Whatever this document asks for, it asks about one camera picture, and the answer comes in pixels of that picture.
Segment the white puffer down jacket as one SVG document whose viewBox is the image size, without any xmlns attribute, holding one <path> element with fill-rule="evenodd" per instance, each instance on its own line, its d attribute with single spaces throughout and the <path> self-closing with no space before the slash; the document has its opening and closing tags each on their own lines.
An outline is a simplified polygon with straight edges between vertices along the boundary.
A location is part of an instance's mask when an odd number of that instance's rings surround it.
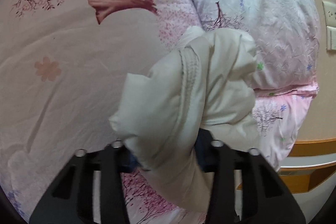
<svg viewBox="0 0 336 224">
<path fill-rule="evenodd" d="M 167 201 L 204 213 L 212 175 L 198 166 L 194 143 L 209 130 L 229 147 L 260 148 L 252 116 L 256 45 L 230 28 L 187 29 L 183 47 L 160 59 L 147 76 L 128 74 L 110 124 L 142 165 L 142 175 Z"/>
</svg>

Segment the wooden bed headboard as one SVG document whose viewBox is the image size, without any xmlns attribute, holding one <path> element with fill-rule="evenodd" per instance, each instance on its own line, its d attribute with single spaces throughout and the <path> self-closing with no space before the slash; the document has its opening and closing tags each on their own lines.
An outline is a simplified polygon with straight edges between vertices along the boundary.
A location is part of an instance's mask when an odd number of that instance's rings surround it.
<svg viewBox="0 0 336 224">
<path fill-rule="evenodd" d="M 280 178 L 293 194 L 307 193 L 335 175 L 335 139 L 299 140 L 281 163 Z"/>
</svg>

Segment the pink floral pillow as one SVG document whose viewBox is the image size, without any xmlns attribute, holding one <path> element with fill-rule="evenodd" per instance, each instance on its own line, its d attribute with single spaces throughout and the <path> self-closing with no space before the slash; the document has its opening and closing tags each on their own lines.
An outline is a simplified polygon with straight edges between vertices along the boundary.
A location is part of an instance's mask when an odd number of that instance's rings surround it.
<svg viewBox="0 0 336 224">
<path fill-rule="evenodd" d="M 298 131 L 312 100 L 319 91 L 316 81 L 309 85 L 292 85 L 281 89 L 255 89 L 252 115 L 261 135 L 262 154 L 279 170 L 290 154 Z"/>
</svg>

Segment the pink floral bed sheet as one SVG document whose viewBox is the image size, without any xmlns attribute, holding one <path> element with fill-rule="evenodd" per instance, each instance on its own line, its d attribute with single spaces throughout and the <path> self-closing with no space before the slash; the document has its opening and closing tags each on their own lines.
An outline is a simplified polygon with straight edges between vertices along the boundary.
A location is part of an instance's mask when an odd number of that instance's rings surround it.
<svg viewBox="0 0 336 224">
<path fill-rule="evenodd" d="M 191 0 L 1 0 L 1 187 L 23 219 L 74 151 L 112 141 L 126 75 L 197 25 Z"/>
</svg>

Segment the white wall switch panel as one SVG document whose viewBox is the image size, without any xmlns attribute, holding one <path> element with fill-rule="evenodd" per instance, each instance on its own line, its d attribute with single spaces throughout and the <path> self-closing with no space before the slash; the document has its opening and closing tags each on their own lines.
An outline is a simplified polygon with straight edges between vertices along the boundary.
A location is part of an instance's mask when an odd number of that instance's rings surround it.
<svg viewBox="0 0 336 224">
<path fill-rule="evenodd" d="M 327 31 L 327 50 L 335 51 L 336 5 L 329 1 L 323 1 Z"/>
</svg>

